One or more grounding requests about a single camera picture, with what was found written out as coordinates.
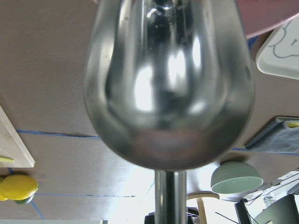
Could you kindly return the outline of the cream bear tray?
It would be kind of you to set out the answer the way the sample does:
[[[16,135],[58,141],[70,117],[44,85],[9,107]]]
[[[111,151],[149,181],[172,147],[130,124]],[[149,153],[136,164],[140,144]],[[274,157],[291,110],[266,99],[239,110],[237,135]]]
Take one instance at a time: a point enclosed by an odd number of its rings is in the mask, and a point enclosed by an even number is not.
[[[265,74],[298,80],[299,17],[274,29],[256,55],[257,68]]]

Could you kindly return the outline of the wooden cutting board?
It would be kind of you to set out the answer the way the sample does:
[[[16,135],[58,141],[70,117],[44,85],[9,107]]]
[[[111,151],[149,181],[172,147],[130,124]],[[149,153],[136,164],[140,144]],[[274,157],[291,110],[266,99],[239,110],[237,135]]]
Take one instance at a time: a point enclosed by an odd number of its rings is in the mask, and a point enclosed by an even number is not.
[[[35,160],[2,107],[0,107],[0,156],[14,159],[12,163],[1,162],[1,168],[33,168],[35,165]]]

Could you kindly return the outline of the wooden cup stand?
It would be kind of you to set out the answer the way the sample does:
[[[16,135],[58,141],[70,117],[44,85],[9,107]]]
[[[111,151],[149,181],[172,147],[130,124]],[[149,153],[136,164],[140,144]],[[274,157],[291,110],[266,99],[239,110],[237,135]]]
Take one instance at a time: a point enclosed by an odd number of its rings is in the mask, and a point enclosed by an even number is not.
[[[205,197],[216,198],[218,200],[220,199],[220,196],[218,194],[211,192],[211,191],[201,191],[198,193],[192,193],[192,194],[187,195],[187,201],[195,199],[197,202],[200,224],[207,223],[206,212],[205,212],[204,202],[203,202],[203,198],[205,198]]]

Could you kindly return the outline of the steel ice scoop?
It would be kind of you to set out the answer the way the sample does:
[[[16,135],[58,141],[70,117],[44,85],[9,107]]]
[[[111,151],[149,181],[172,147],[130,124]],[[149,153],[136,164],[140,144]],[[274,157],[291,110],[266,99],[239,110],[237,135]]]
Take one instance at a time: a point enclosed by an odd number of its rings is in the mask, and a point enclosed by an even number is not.
[[[235,0],[98,1],[86,109],[113,152],[155,171],[155,223],[187,223],[186,171],[232,147],[254,92]]]

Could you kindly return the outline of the yellow lemon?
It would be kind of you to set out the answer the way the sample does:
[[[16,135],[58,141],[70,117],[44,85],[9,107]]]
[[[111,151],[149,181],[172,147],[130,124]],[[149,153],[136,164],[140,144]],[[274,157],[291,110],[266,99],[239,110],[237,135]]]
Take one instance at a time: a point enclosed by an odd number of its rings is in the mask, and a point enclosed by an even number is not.
[[[3,196],[9,200],[23,200],[33,196],[39,188],[38,182],[28,175],[10,175],[0,184]]]
[[[1,176],[0,177],[0,183],[2,183],[4,179],[5,179],[5,177]],[[6,201],[6,200],[7,200],[7,198],[5,198],[3,196],[2,190],[0,190],[0,201]]]

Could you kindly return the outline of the green bowl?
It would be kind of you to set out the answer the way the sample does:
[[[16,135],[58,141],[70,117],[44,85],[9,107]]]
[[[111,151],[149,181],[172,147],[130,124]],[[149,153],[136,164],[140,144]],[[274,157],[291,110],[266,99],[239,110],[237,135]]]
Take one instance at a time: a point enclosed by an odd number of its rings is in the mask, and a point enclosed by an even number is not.
[[[212,174],[211,190],[218,194],[235,194],[260,187],[259,172],[245,162],[231,161],[220,165]]]

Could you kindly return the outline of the pink bowl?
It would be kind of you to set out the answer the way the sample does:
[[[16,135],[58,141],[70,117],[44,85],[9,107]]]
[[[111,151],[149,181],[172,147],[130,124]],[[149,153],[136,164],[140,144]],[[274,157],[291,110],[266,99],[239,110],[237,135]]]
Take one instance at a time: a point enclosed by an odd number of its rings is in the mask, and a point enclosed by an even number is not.
[[[229,31],[254,37],[298,14],[297,0],[102,0],[91,40],[131,37],[143,42],[155,18],[162,20],[167,33],[199,36],[206,42],[209,37],[229,37]]]

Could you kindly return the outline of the grey folded cloth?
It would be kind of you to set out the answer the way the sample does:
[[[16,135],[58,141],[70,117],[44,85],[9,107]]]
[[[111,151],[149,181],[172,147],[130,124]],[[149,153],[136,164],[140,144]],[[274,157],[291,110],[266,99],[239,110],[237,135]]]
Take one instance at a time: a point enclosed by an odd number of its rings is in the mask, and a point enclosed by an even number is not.
[[[293,154],[299,150],[299,118],[277,116],[245,148],[252,152]]]

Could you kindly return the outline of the yellow plastic knife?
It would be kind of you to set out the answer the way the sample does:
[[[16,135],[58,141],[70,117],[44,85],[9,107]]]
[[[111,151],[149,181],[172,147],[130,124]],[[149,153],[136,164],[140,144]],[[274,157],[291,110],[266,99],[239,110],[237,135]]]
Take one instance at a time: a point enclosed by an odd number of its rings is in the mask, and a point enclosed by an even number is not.
[[[14,159],[7,158],[7,157],[0,157],[0,162],[12,163],[12,162],[14,162]]]

